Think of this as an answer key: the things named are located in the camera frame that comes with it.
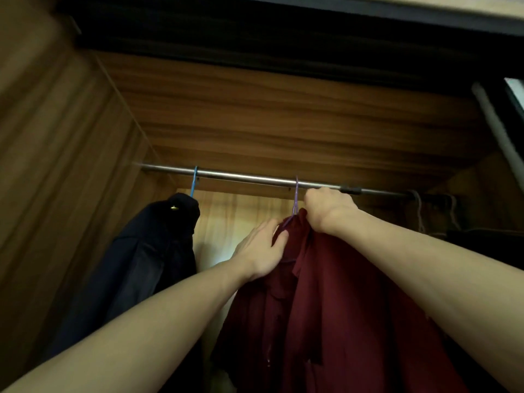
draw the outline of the right hand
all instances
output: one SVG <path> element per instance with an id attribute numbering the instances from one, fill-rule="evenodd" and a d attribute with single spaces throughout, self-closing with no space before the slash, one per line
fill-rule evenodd
<path id="1" fill-rule="evenodd" d="M 358 207 L 349 194 L 338 190 L 321 187 L 309 189 L 304 196 L 308 222 L 319 233 L 332 234 L 335 220 L 347 211 L 354 213 Z"/>

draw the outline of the hand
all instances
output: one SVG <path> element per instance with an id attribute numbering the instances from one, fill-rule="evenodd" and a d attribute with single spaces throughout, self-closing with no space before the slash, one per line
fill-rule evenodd
<path id="1" fill-rule="evenodd" d="M 269 274 L 282 259 L 289 233 L 281 232 L 275 245 L 272 246 L 273 233 L 277 225 L 276 219 L 262 222 L 236 246 L 231 260 L 237 262 L 246 271 L 249 281 Z"/>
<path id="2" fill-rule="evenodd" d="M 304 204 L 313 230 L 327 234 L 334 234 L 334 222 L 342 214 L 358 211 L 349 194 L 326 187 L 309 189 L 305 193 Z"/>

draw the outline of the closet rod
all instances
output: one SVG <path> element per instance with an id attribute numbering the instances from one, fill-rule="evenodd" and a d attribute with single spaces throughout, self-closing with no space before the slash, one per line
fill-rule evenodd
<path id="1" fill-rule="evenodd" d="M 141 164 L 141 166 L 142 166 L 142 170 L 145 170 L 145 171 L 168 172 L 168 173 L 173 173 L 173 174 L 178 174 L 178 175 L 193 175 L 194 173 L 193 168 L 184 168 L 184 167 L 179 167 L 179 166 L 154 165 L 154 164 Z M 205 169 L 198 169 L 196 176 L 200 178 L 220 179 L 223 181 L 233 181 L 233 182 L 258 183 L 258 184 L 270 185 L 270 186 L 295 187 L 295 185 L 297 184 L 294 179 L 265 177 L 263 175 L 237 174 L 233 172 L 205 170 Z M 349 187 L 346 185 L 332 185 L 329 183 L 298 181 L 298 187 L 301 189 L 318 189 L 323 186 L 329 187 L 330 189 L 337 189 L 343 193 L 349 193 L 349 194 L 374 194 L 374 195 L 390 196 L 390 197 L 398 197 L 398 198 L 413 197 L 412 194 L 410 193 L 390 192 L 387 190 L 364 189 L 362 187 Z"/>

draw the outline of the left hand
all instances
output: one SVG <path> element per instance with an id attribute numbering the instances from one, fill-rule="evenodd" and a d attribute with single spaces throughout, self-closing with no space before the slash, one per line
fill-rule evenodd
<path id="1" fill-rule="evenodd" d="M 283 231 L 272 246 L 277 219 L 262 222 L 237 245 L 231 258 L 246 271 L 249 281 L 269 274 L 282 259 L 289 233 Z"/>

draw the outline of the ceiling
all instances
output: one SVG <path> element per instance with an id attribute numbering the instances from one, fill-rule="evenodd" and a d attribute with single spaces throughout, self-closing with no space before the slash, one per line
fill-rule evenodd
<path id="1" fill-rule="evenodd" d="M 495 148 L 469 98 L 98 55 L 167 165 L 425 190 Z"/>

